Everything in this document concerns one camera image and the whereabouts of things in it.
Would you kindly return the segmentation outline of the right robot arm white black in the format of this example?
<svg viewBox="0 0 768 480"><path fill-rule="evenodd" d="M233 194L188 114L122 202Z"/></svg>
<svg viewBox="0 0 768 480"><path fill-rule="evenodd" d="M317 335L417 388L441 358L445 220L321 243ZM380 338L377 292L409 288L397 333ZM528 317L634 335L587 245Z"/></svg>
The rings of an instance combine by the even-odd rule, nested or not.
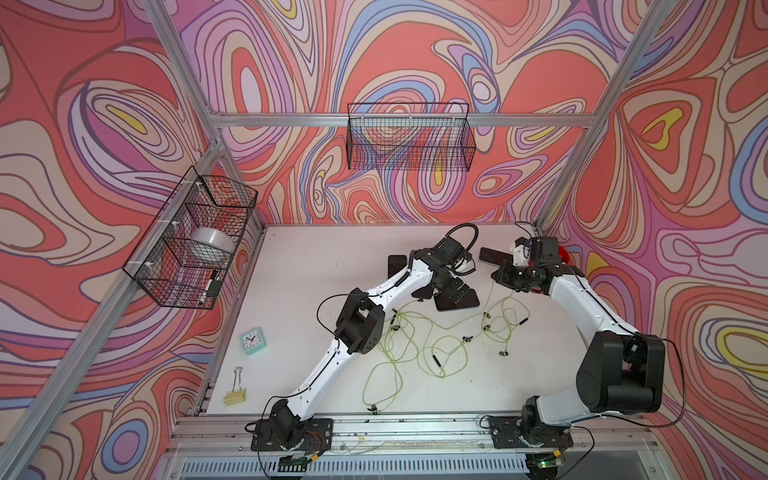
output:
<svg viewBox="0 0 768 480"><path fill-rule="evenodd" d="M530 397L521 409L521 439L539 446L574 423L607 414L632 416L657 411L662 402L666 348L644 335L599 299L584 273L561 256L554 237L520 237L503 253L484 247L483 262L496 265L493 280L520 293L540 293L570 316L586 353L573 383L555 393Z"/></svg>

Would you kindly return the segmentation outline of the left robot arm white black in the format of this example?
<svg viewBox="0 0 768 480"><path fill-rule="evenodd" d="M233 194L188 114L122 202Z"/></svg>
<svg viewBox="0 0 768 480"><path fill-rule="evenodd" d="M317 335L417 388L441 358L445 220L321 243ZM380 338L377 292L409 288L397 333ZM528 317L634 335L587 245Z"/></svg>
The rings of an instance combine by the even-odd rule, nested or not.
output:
<svg viewBox="0 0 768 480"><path fill-rule="evenodd" d="M475 272L471 248L479 237L473 223L451 228L436 245L388 257L388 278L370 288L355 288L342 297L333 341L295 392L270 397L260 420L246 425L256 452L294 450L317 434L310 430L325 390L350 364L374 349L384 332L386 314L406 299L435 301L440 311L475 308L479 299L464 278Z"/></svg>

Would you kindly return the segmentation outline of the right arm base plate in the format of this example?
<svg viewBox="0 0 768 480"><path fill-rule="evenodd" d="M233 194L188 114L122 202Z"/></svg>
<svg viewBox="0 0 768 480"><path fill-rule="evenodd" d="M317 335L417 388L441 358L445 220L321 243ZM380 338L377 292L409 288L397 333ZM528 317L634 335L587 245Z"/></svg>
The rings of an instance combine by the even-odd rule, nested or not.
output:
<svg viewBox="0 0 768 480"><path fill-rule="evenodd" d="M495 449L563 450L574 445L565 427L536 422L529 425L521 416L486 416L484 421Z"/></svg>

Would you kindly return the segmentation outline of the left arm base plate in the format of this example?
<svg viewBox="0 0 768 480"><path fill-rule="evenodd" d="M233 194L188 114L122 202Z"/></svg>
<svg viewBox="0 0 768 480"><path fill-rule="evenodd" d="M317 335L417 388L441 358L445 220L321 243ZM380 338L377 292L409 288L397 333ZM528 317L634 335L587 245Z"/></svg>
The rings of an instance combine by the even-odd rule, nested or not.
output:
<svg viewBox="0 0 768 480"><path fill-rule="evenodd" d="M312 418L278 426L273 420L258 420L249 429L250 450L254 452L304 452L322 454L332 446L334 421Z"/></svg>

